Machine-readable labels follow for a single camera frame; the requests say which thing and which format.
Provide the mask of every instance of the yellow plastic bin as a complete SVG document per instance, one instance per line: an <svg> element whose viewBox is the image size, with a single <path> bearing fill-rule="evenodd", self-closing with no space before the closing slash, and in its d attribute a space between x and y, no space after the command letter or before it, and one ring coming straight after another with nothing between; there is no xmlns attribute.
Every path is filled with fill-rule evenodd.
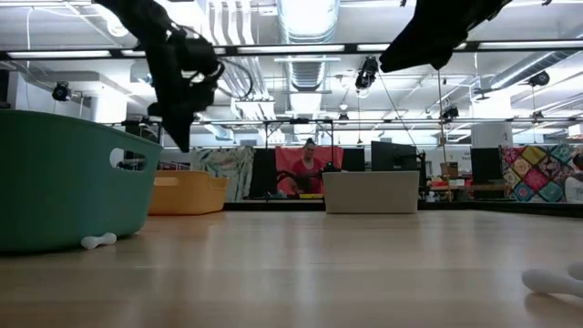
<svg viewBox="0 0 583 328"><path fill-rule="evenodd" d="M222 210L227 178L203 171L158 171L149 215L200 215Z"/></svg>

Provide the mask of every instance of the security camera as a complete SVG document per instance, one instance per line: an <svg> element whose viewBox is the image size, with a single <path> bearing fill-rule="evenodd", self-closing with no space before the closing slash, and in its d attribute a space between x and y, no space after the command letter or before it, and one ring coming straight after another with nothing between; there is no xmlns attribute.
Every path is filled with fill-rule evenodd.
<svg viewBox="0 0 583 328"><path fill-rule="evenodd" d="M71 100L71 89L69 89L68 82L56 82L56 87L53 89L53 99L56 101Z"/></svg>

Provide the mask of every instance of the curtain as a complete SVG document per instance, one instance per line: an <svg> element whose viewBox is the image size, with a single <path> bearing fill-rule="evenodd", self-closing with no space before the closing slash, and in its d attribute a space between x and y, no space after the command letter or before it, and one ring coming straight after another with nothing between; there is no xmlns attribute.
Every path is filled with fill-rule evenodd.
<svg viewBox="0 0 583 328"><path fill-rule="evenodd" d="M194 149L190 170L207 171L215 178L229 178L227 202L240 201L249 194L253 175L251 147L236 149Z"/></svg>

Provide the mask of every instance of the colorful quilt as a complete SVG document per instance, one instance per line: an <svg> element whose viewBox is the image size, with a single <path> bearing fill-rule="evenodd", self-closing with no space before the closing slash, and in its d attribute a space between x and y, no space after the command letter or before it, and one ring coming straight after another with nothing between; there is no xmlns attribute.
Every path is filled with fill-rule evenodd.
<svg viewBox="0 0 583 328"><path fill-rule="evenodd" d="M500 159L510 197L524 202L564 202L565 179L573 175L569 145L501 148Z"/></svg>

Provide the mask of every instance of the black screen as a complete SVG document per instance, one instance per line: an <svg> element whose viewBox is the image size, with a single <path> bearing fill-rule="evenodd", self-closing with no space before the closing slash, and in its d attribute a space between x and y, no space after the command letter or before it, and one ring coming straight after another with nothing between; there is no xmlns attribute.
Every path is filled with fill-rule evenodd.
<svg viewBox="0 0 583 328"><path fill-rule="evenodd" d="M364 149L344 149L342 169L349 172L364 172Z"/></svg>
<svg viewBox="0 0 583 328"><path fill-rule="evenodd" d="M417 168L416 149L390 142L371 142L373 171L414 171Z"/></svg>
<svg viewBox="0 0 583 328"><path fill-rule="evenodd" d="M494 184L497 180L504 178L502 176L502 163L500 161L500 150L498 148L472 149L471 151L472 176L475 185ZM474 198L476 200L503 199L504 196L505 193L503 191L474 191Z"/></svg>

